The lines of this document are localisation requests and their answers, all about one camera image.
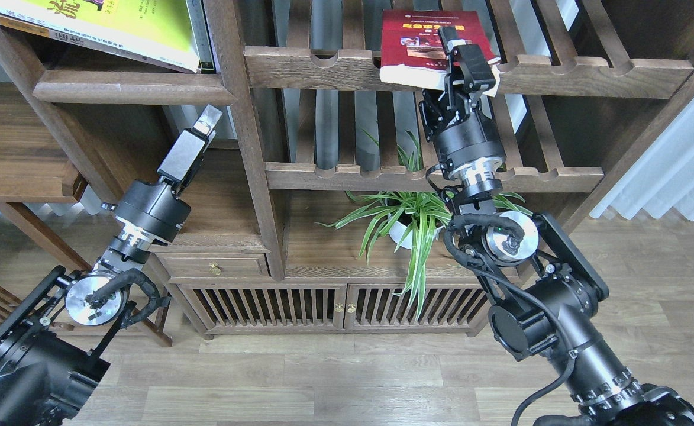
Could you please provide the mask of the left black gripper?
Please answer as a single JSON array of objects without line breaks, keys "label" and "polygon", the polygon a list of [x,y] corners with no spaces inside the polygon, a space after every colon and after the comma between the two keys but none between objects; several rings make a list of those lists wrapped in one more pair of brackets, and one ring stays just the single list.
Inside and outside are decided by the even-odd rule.
[{"label": "left black gripper", "polygon": [[179,199],[180,194],[196,175],[222,116],[222,111],[207,105],[193,129],[182,130],[157,168],[157,182],[134,180],[118,204],[101,205],[123,223],[120,240],[133,246],[148,246],[154,240],[161,245],[173,241],[191,212],[190,206]]}]

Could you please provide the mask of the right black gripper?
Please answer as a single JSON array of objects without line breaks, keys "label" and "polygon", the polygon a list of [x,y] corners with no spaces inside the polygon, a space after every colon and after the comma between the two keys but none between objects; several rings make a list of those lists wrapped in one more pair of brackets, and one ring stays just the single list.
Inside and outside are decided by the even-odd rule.
[{"label": "right black gripper", "polygon": [[442,90],[425,89],[419,103],[425,137],[433,144],[436,170],[445,180],[496,181],[506,154],[481,97],[495,86],[495,75],[478,45],[467,44],[453,26],[438,28],[447,58]]}]

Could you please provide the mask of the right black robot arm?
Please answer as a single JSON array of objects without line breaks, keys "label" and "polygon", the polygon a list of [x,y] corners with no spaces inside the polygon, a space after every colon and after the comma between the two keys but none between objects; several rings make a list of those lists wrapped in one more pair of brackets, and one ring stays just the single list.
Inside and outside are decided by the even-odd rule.
[{"label": "right black robot arm", "polygon": [[498,212],[495,172],[506,159],[479,102],[495,77],[477,45],[454,27],[438,32],[447,59],[444,89],[423,92],[419,110],[438,169],[457,186],[436,187],[452,213],[444,244],[479,279],[495,340],[516,360],[546,357],[559,377],[525,408],[566,385],[580,414],[543,415],[536,425],[694,425],[694,407],[668,386],[642,385],[591,324],[609,289],[560,224],[546,213]]}]

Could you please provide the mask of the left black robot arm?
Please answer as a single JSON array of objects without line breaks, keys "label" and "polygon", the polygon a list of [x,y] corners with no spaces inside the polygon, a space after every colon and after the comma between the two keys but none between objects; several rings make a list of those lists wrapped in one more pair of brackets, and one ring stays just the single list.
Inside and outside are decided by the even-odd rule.
[{"label": "left black robot arm", "polygon": [[[58,266],[0,325],[0,425],[60,425],[74,418],[109,369],[101,358],[116,333],[145,321],[170,297],[142,272],[152,244],[173,242],[190,214],[181,193],[195,177],[222,112],[207,105],[180,133],[154,183],[134,180],[117,204],[103,204],[122,223],[89,272]],[[93,350],[51,330],[63,303],[84,326],[109,325]]]}]

